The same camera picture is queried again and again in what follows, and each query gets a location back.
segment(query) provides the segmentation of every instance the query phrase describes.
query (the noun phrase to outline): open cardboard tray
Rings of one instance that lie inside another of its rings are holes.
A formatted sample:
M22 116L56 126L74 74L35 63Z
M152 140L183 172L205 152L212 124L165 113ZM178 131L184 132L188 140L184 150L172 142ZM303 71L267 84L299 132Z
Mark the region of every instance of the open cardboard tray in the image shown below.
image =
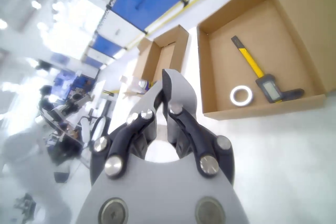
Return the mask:
M181 72L189 33L181 26L161 34L153 42L144 38L140 41L140 51L133 76L148 81L162 79L162 69Z
M304 96L268 103L235 35L282 91L303 88ZM336 88L335 52L336 0L231 0L198 25L203 113L222 120L320 107ZM246 107L230 101L238 85L254 94Z

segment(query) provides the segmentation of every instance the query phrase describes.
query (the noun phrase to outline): ceiling light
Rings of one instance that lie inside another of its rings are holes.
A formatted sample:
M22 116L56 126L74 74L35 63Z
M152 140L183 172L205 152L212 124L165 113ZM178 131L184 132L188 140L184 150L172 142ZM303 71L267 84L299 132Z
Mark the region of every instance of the ceiling light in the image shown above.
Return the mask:
M62 19L62 16L60 15L60 13L58 13L58 14L54 14L54 15L53 15L53 19L54 19L55 21L60 21L60 20Z
M58 98L56 95L51 94L51 95L49 96L49 98L48 98L48 101L49 101L50 103L55 103L58 99L59 99L59 98Z
M36 71L36 74L37 76L40 76L40 77L46 77L49 74L49 72L44 69L40 69Z
M13 84L11 82L3 82L1 86L2 91L9 91L9 92L19 92L21 86L18 84Z
M26 57L25 59L32 68L36 68L36 66L38 66L39 64L35 59L32 59L30 57Z
M39 2L37 2L37 1L32 1L31 3L32 3L31 6L33 8L40 9L42 7L41 4Z
M62 2L53 3L52 7L56 11L61 11L61 10L64 10L65 8L64 3Z
M126 53L126 50L125 49L121 49L119 52L117 52L113 57L115 59L119 59L121 58L124 54Z
M5 29L7 27L8 27L7 23L4 20L0 19L0 29Z
M42 117L41 115L39 115L39 116L37 116L37 117L35 118L35 122L36 122L37 124L41 123L42 121L43 121L43 117Z
M49 33L46 30L42 30L40 33L40 36L43 39L43 41L46 41L49 39Z
M39 30L45 30L45 31L48 30L48 26L47 26L45 23L43 23L43 22L39 22L39 23L37 24L37 28L38 28Z

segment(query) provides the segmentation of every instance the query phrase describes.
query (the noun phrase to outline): silver bolt head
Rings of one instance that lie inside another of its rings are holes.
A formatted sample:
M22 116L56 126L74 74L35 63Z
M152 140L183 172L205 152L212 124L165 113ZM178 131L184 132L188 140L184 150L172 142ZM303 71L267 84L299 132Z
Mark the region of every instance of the silver bolt head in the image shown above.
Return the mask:
M205 155L201 157L199 162L201 169L205 174L213 176L218 173L219 165L213 156Z
M231 141L223 135L219 135L216 139L217 145L222 149L222 150L228 150L231 148Z
M126 224L128 220L128 208L120 198L112 198L102 208L101 224Z
M109 157L105 163L105 173L108 177L118 175L123 167L123 161L119 156Z
M93 149L95 150L95 152L101 152L106 148L106 146L107 138L105 136L102 136L94 142Z
M148 109L147 111L141 111L141 118L143 119L151 119L153 116L153 111L151 111L150 109Z
M136 112L134 112L130 116L128 116L128 118L126 120L126 123L129 125L137 118L138 118L138 114Z
M182 106L180 104L170 104L169 111L172 114L180 114L182 112Z

